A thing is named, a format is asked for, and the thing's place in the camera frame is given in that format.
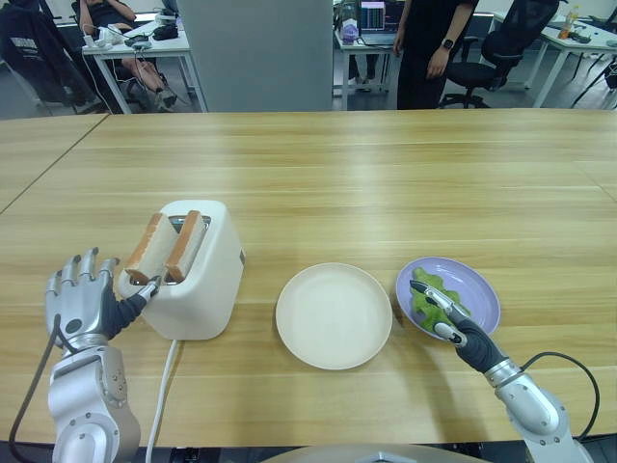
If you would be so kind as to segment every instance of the bottle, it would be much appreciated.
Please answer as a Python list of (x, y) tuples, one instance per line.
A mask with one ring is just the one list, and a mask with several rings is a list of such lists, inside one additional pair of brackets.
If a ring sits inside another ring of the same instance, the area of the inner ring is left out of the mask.
[(340, 9), (341, 37), (343, 43), (352, 44), (358, 38), (358, 0), (343, 0)]
[(566, 16), (566, 22), (564, 22), (563, 27), (561, 28), (561, 31), (559, 31), (559, 35), (557, 36), (559, 39), (567, 39), (568, 35), (570, 35), (572, 26), (578, 19), (578, 8), (579, 5), (575, 5)]

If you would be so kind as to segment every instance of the gray partition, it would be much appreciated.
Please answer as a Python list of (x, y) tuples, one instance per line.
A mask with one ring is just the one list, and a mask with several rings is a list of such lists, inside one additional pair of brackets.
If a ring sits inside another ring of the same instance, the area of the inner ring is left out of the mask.
[(179, 0), (208, 111), (332, 109), (332, 0)]

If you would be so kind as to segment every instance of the black pants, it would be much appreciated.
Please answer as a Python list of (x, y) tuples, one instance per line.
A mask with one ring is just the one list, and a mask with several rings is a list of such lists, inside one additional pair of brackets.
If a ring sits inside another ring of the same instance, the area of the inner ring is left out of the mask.
[[(377, 65), (378, 58), (379, 55), (366, 55), (366, 78), (375, 78), (375, 67)], [(349, 57), (349, 78), (353, 79), (355, 77), (360, 77), (360, 72), (358, 71), (356, 55), (351, 55)]]
[(445, 75), (426, 80), (429, 61), (430, 57), (425, 58), (410, 52), (403, 54), (398, 72), (398, 109), (435, 109), (440, 104)]

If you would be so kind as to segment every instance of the white plate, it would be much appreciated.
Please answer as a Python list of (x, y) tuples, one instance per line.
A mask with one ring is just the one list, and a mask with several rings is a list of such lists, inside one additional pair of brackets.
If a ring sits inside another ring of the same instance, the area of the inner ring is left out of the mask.
[(379, 282), (358, 267), (335, 262), (305, 268), (289, 280), (276, 316), (291, 353), (323, 369), (367, 362), (392, 327), (389, 299)]

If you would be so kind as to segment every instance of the table surface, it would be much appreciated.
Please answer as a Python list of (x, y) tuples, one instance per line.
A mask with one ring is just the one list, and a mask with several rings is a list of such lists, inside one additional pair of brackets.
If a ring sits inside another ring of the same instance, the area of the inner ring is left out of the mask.
[[(506, 12), (496, 12), (493, 13), (493, 16), (498, 21), (502, 21)], [(555, 21), (565, 21), (565, 16), (559, 15)], [(559, 30), (545, 27), (542, 30), (542, 37), (548, 41), (550, 41), (553, 45), (558, 46), (559, 48), (568, 48), (574, 51), (580, 50), (598, 50), (604, 52), (612, 52), (617, 53), (617, 47), (608, 46), (606, 41), (617, 41), (617, 34), (613, 34), (611, 32), (605, 31), (604, 29), (600, 29), (599, 27), (592, 26), (591, 24), (586, 24), (584, 22), (577, 21), (575, 25), (584, 26), (584, 29), (577, 28), (577, 32), (584, 37), (590, 37), (591, 41), (588, 43), (579, 43), (574, 41), (573, 39), (560, 39)]]
[[(46, 342), (47, 277), (94, 245), (126, 261), (149, 216), (179, 199), (225, 202), (247, 266), (226, 331), (180, 350), (159, 445), (517, 439), (482, 375), (401, 316), (397, 272), (423, 256), (490, 281), (494, 338), (515, 361), (557, 350), (589, 366), (594, 433), (614, 432), (616, 127), (615, 113), (573, 110), (110, 116), (0, 216), (1, 432)], [(325, 261), (366, 270), (392, 301), (389, 341), (352, 370), (303, 364), (274, 324), (285, 283)], [(169, 342), (140, 318), (112, 344), (143, 444)], [(48, 371), (20, 440), (55, 439)], [(560, 359), (531, 371), (579, 433), (584, 373)]]
[(353, 54), (375, 54), (375, 55), (384, 55), (388, 53), (393, 53), (392, 45), (365, 45), (363, 43), (359, 43), (358, 41), (354, 41), (351, 45), (346, 45), (343, 43), (343, 39), (340, 36), (340, 33), (337, 30), (334, 30), (335, 40), (338, 44), (338, 47), (342, 51), (353, 52)]
[[(125, 33), (124, 35), (129, 37), (134, 37), (138, 34), (146, 34), (149, 35), (152, 31), (158, 27), (156, 22), (152, 21), (148, 24), (144, 24), (143, 26), (138, 27), (137, 29), (133, 29)], [(189, 45), (189, 41), (186, 38), (186, 33), (184, 31), (178, 31), (178, 37), (176, 39), (169, 39), (166, 41), (156, 41), (154, 38), (150, 37), (149, 42), (152, 43), (152, 48), (148, 50), (144, 50), (144, 55), (153, 55), (156, 53), (168, 53), (168, 52), (185, 52), (190, 51), (191, 46)], [(88, 46), (83, 47), (85, 55), (133, 55), (135, 50), (130, 46), (126, 46), (124, 43), (119, 43), (114, 45), (109, 50), (103, 50), (100, 48), (91, 48)]]
[(1, 122), (0, 213), (103, 119), (93, 114)]

